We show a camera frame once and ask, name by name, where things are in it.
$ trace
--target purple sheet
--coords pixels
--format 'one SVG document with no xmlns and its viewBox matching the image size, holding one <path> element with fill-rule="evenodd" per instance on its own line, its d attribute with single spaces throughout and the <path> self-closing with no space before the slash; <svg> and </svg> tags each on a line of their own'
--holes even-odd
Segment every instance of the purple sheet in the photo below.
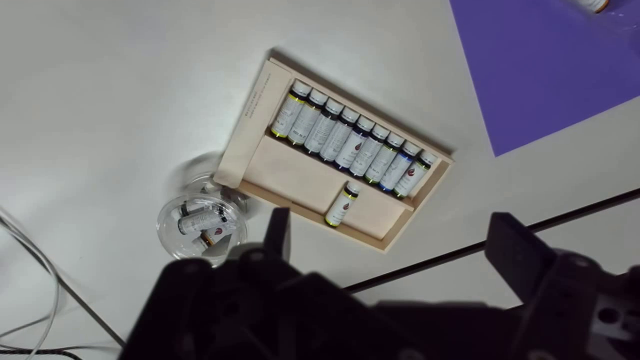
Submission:
<svg viewBox="0 0 640 360">
<path fill-rule="evenodd" d="M 451 7 L 496 156 L 640 95 L 640 57 L 601 14 L 562 0 Z"/>
</svg>

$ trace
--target bottle cap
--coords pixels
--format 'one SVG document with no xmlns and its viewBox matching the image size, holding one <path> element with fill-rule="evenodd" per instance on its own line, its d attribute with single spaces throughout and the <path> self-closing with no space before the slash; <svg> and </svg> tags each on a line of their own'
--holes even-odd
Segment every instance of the bottle cap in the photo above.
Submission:
<svg viewBox="0 0 640 360">
<path fill-rule="evenodd" d="M 367 118 L 366 116 L 361 116 L 361 117 L 358 119 L 358 127 L 359 127 L 360 129 L 363 129 L 363 130 L 366 130 L 366 131 L 371 130 L 371 128 L 372 128 L 372 127 L 373 127 L 373 125 L 375 125 L 375 124 L 376 124 L 375 122 L 373 122 L 373 121 L 369 120 L 369 118 Z"/>
<path fill-rule="evenodd" d="M 384 140 L 387 137 L 387 135 L 389 135 L 389 130 L 385 129 L 380 124 L 376 124 L 373 127 L 373 130 L 371 130 L 371 133 L 373 135 L 376 135 L 376 138 L 381 138 L 382 140 Z"/>
<path fill-rule="evenodd" d="M 390 133 L 387 137 L 387 142 L 396 147 L 402 145 L 403 141 L 404 138 L 402 136 L 396 135 L 394 133 Z"/>
<path fill-rule="evenodd" d="M 360 184 L 354 182 L 354 181 L 350 181 L 347 183 L 347 189 L 349 189 L 349 191 L 351 191 L 352 193 L 358 194 L 360 193 Z"/>
<path fill-rule="evenodd" d="M 410 142 L 405 142 L 402 148 L 404 149 L 404 151 L 408 152 L 411 155 L 416 155 L 420 151 L 419 146 L 416 146 Z"/>
<path fill-rule="evenodd" d="M 291 88 L 294 92 L 296 92 L 296 94 L 300 94 L 302 96 L 307 96 L 307 94 L 309 94 L 309 92 L 311 91 L 311 86 L 308 86 L 307 84 L 297 79 L 293 82 L 293 86 Z"/>
<path fill-rule="evenodd" d="M 347 107 L 345 107 L 344 110 L 342 111 L 342 118 L 344 120 L 347 120 L 348 122 L 356 122 L 359 116 L 360 116 L 359 113 Z"/>
<path fill-rule="evenodd" d="M 328 99 L 329 97 L 321 92 L 319 92 L 316 89 L 311 90 L 311 94 L 309 95 L 309 99 L 312 99 L 315 103 L 320 104 L 320 105 L 324 105 L 324 102 Z"/>
<path fill-rule="evenodd" d="M 429 165 L 433 165 L 433 163 L 438 159 L 438 156 L 435 156 L 430 152 L 423 151 L 422 154 L 420 154 L 420 159 Z"/>
<path fill-rule="evenodd" d="M 340 111 L 342 111 L 344 105 L 337 102 L 336 100 L 333 100 L 332 98 L 329 98 L 329 100 L 326 101 L 326 105 L 324 107 L 329 110 L 329 112 L 338 115 Z"/>
</svg>

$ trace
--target clear plastic container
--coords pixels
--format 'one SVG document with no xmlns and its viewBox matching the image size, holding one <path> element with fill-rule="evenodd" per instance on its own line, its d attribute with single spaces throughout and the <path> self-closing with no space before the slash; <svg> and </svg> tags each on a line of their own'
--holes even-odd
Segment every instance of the clear plastic container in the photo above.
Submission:
<svg viewBox="0 0 640 360">
<path fill-rule="evenodd" d="M 160 211 L 157 219 L 157 233 L 164 249 L 176 259 L 201 257 L 209 262 L 213 267 L 221 265 L 227 258 L 229 250 L 241 243 L 246 242 L 246 198 L 241 199 L 233 189 L 227 191 L 224 187 L 215 190 L 214 194 L 191 193 L 177 197 L 168 202 Z M 232 194 L 235 200 L 223 200 L 222 193 Z M 221 233 L 218 236 L 216 229 L 211 231 L 195 231 L 182 234 L 178 228 L 178 220 L 186 215 L 192 215 L 202 211 L 216 210 L 228 224 L 232 224 L 228 233 Z"/>
</svg>

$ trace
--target white cable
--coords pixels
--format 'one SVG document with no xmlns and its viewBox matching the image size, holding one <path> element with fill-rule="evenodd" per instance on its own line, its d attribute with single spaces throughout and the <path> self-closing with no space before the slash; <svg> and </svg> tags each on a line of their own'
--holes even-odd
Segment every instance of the white cable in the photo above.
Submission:
<svg viewBox="0 0 640 360">
<path fill-rule="evenodd" d="M 31 360 L 31 358 L 36 355 L 38 350 L 40 350 L 44 339 L 46 339 L 47 335 L 49 335 L 49 331 L 51 330 L 51 326 L 53 325 L 53 319 L 54 317 L 56 317 L 56 311 L 58 310 L 58 301 L 60 299 L 58 272 L 53 267 L 53 264 L 49 261 L 49 258 L 47 258 L 47 256 L 45 256 L 45 254 L 43 254 L 42 251 L 40 251 L 40 249 L 25 234 L 18 230 L 18 228 L 14 224 L 12 224 L 9 219 L 0 215 L 0 220 L 0 225 L 2 225 L 2 227 L 4 227 L 11 235 L 13 235 L 14 238 L 20 241 L 29 250 L 33 251 L 40 258 L 47 271 L 49 271 L 49 273 L 51 274 L 51 278 L 53 279 L 54 283 L 53 306 L 51 308 L 51 311 L 49 312 L 49 321 L 47 322 L 47 326 L 44 329 L 40 340 L 38 341 L 36 346 L 33 347 L 33 350 L 26 358 L 26 360 Z"/>
</svg>

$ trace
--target wooden tray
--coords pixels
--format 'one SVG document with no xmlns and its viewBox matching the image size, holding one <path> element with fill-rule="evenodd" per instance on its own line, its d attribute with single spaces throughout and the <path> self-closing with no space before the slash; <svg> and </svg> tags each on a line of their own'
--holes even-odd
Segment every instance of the wooden tray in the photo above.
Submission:
<svg viewBox="0 0 640 360">
<path fill-rule="evenodd" d="M 326 225 L 324 214 L 346 182 L 358 180 L 268 135 L 269 126 L 295 79 L 433 153 L 438 161 L 403 200 L 361 181 L 360 196 L 341 225 L 337 228 Z M 300 74 L 274 58 L 265 61 L 214 180 L 272 205 L 288 207 L 292 213 L 327 231 L 337 231 L 386 252 L 442 182 L 453 160 L 427 141 L 338 94 L 344 91 L 332 90 L 323 83 L 326 82 Z"/>
</svg>

